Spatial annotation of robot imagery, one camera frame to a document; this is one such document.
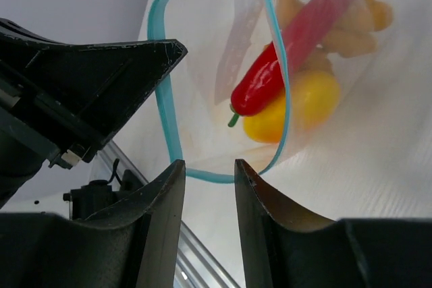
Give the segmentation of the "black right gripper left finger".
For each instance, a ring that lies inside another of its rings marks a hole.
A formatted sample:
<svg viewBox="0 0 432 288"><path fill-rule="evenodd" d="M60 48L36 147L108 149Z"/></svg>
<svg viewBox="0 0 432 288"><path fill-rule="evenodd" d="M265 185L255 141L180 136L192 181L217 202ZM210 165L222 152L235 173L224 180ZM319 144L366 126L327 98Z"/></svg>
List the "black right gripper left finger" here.
<svg viewBox="0 0 432 288"><path fill-rule="evenodd" d="M1 215L2 287L172 287L186 166L87 219Z"/></svg>

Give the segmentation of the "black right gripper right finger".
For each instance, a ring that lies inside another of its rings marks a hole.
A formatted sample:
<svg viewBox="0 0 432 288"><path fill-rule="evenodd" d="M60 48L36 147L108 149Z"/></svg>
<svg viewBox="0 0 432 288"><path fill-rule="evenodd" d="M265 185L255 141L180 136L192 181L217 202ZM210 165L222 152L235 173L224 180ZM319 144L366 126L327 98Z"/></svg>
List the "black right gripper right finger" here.
<svg viewBox="0 0 432 288"><path fill-rule="evenodd" d="M333 221L236 160L234 182L248 287L430 287L430 219Z"/></svg>

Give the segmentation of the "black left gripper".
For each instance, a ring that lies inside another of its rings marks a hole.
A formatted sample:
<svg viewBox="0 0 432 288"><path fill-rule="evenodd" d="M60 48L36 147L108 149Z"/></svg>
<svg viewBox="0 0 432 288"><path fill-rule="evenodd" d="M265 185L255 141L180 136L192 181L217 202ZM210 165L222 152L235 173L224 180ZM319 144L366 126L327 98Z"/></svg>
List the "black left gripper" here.
<svg viewBox="0 0 432 288"><path fill-rule="evenodd" d="M90 162L186 56L178 40L70 45L1 20L1 205L45 160Z"/></svg>

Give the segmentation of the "clear zip top bag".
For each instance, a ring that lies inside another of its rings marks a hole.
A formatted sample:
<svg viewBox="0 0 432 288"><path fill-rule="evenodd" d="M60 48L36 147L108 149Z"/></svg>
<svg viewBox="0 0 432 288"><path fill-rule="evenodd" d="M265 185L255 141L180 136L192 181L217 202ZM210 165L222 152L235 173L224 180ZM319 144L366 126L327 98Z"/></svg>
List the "clear zip top bag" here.
<svg viewBox="0 0 432 288"><path fill-rule="evenodd" d="M264 173L299 151L383 52L398 0L154 0L150 39L187 49L156 90L171 160L190 177Z"/></svg>

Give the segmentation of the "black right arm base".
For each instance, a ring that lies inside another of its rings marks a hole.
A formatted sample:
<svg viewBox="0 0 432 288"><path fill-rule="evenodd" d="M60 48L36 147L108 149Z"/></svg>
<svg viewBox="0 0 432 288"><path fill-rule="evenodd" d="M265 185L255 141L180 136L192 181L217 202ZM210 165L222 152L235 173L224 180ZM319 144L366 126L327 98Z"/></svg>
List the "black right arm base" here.
<svg viewBox="0 0 432 288"><path fill-rule="evenodd" d="M116 158L109 179L94 179L63 195L63 200L69 202L71 220L87 219L144 186L131 169L126 169L120 177L119 164L120 159Z"/></svg>

